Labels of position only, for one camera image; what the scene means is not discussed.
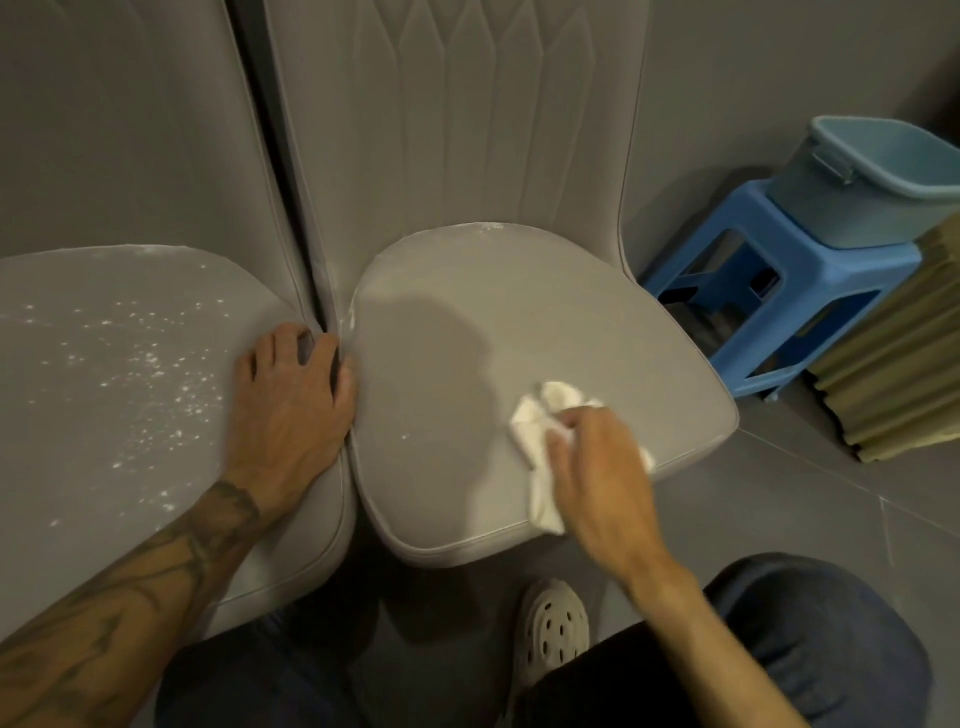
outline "pants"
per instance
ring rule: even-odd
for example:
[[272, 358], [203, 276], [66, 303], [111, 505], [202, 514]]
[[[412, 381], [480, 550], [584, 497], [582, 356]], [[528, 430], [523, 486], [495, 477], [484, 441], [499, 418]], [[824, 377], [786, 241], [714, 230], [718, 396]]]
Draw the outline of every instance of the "pants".
[[[932, 686], [924, 647], [852, 574], [813, 559], [764, 554], [727, 567], [706, 595], [815, 728], [924, 725]], [[336, 667], [284, 643], [270, 618], [235, 651], [235, 659], [225, 665], [218, 660], [217, 669], [190, 691], [177, 690], [171, 674], [176, 666], [168, 671], [157, 725], [366, 725]], [[547, 675], [520, 697], [513, 726], [626, 721], [700, 725], [645, 624]]]

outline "blue plastic stool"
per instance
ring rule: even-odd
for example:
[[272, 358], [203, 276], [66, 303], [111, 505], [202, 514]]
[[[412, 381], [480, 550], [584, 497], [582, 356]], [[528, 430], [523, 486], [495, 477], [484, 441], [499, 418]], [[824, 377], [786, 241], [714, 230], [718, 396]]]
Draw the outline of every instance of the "blue plastic stool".
[[[657, 298], [695, 289], [689, 303], [708, 313], [728, 304], [740, 309], [747, 320], [710, 364], [734, 397], [773, 390], [767, 399], [775, 400], [807, 364], [906, 280], [922, 257], [913, 243], [849, 250], [821, 245], [767, 198], [767, 184], [737, 187], [643, 287]], [[726, 231], [742, 234], [744, 244], [717, 270], [683, 275]], [[780, 279], [776, 286], [773, 274]], [[778, 368], [754, 375], [774, 354]]]

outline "gray upholstered chair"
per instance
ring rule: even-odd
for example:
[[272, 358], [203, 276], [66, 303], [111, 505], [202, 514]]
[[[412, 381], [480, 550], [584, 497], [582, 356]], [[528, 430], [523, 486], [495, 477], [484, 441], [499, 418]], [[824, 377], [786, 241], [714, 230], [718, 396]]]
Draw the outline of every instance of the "gray upholstered chair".
[[[316, 322], [223, 3], [0, 4], [0, 97], [5, 637], [215, 480], [233, 358]], [[355, 509], [343, 457], [197, 637], [324, 583]]]
[[316, 282], [356, 355], [357, 487], [415, 565], [536, 535], [506, 424], [561, 379], [658, 477], [736, 429], [624, 263], [646, 0], [266, 0]]

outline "white rag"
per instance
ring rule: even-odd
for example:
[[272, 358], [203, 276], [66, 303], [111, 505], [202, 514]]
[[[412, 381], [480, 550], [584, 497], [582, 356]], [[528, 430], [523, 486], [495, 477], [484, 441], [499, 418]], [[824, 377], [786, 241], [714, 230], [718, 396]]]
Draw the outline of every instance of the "white rag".
[[[553, 499], [553, 470], [546, 451], [546, 433], [555, 430], [572, 442], [573, 431], [561, 424], [553, 415], [571, 407], [602, 407], [600, 400], [588, 400], [574, 386], [562, 381], [548, 381], [540, 389], [540, 399], [524, 395], [510, 419], [510, 430], [523, 450], [533, 471], [530, 473], [530, 500], [528, 515], [534, 527], [547, 533], [563, 534], [564, 519]], [[657, 466], [646, 448], [640, 448], [640, 457], [647, 473]]]

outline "bucket handle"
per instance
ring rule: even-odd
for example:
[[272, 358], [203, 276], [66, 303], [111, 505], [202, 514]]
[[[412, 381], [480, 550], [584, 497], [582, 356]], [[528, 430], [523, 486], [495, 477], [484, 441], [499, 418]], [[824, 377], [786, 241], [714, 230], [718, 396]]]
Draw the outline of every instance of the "bucket handle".
[[856, 170], [853, 165], [829, 147], [816, 147], [812, 156], [817, 164], [830, 172], [843, 186], [849, 186], [856, 180]]

